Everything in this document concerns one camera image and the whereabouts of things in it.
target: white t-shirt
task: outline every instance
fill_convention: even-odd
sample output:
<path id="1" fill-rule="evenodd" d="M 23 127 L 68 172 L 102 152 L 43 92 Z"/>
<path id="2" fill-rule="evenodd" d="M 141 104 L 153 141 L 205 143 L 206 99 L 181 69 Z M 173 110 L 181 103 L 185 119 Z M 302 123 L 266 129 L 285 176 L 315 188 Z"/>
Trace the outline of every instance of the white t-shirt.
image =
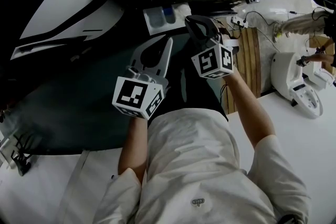
<path id="1" fill-rule="evenodd" d="M 127 169 L 111 181 L 94 223 L 277 223 L 295 214 L 308 222 L 310 198 L 275 135 L 255 148 L 252 168 L 226 119 L 208 109 L 181 109 L 148 129 L 147 181 Z"/>

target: power strip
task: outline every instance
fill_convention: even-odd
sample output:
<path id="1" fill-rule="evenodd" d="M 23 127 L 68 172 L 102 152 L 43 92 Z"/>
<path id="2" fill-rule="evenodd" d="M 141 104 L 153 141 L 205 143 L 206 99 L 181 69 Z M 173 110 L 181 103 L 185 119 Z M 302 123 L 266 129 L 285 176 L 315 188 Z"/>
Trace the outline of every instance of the power strip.
<path id="1" fill-rule="evenodd" d="M 231 18 L 231 22 L 235 25 L 238 25 L 240 27 L 243 27 L 243 28 L 247 28 L 248 27 L 248 22 L 245 21 L 242 19 L 242 18 L 239 18 L 238 16 L 233 16 Z"/>

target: wooden pallet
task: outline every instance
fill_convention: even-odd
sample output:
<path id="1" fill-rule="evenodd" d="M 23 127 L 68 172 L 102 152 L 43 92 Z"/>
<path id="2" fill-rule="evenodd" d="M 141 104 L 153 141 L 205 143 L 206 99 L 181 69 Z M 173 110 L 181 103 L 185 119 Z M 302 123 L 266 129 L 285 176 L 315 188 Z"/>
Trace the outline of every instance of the wooden pallet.
<path id="1" fill-rule="evenodd" d="M 261 92 L 258 30 L 255 27 L 235 30 L 233 36 L 239 41 L 239 53 L 234 55 L 234 64 L 252 93 L 258 98 Z M 228 87 L 223 92 L 223 108 L 226 114 L 237 111 Z"/>

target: beige pants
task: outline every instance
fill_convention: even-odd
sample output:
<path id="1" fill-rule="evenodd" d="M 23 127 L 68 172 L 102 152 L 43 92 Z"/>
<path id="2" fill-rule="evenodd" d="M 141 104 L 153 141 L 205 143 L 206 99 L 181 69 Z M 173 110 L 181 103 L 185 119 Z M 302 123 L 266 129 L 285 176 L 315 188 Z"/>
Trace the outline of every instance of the beige pants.
<path id="1" fill-rule="evenodd" d="M 283 34 L 294 33 L 300 35 L 316 34 L 321 35 L 324 33 L 324 27 L 326 26 L 324 19 L 331 13 L 329 12 L 315 12 L 313 18 L 310 14 L 297 16 L 280 25 L 280 30 Z"/>

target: white cube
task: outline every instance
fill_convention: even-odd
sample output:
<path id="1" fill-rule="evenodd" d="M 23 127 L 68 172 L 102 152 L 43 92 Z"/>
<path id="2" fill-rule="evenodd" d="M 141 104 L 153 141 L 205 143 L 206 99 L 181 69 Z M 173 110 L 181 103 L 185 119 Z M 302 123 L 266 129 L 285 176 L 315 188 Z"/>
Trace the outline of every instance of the white cube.
<path id="1" fill-rule="evenodd" d="M 208 48 L 191 59 L 202 78 L 217 79 L 233 73 L 232 47 L 221 44 Z"/>
<path id="2" fill-rule="evenodd" d="M 112 104 L 125 115 L 149 120 L 163 99 L 160 84 L 118 77 Z"/>

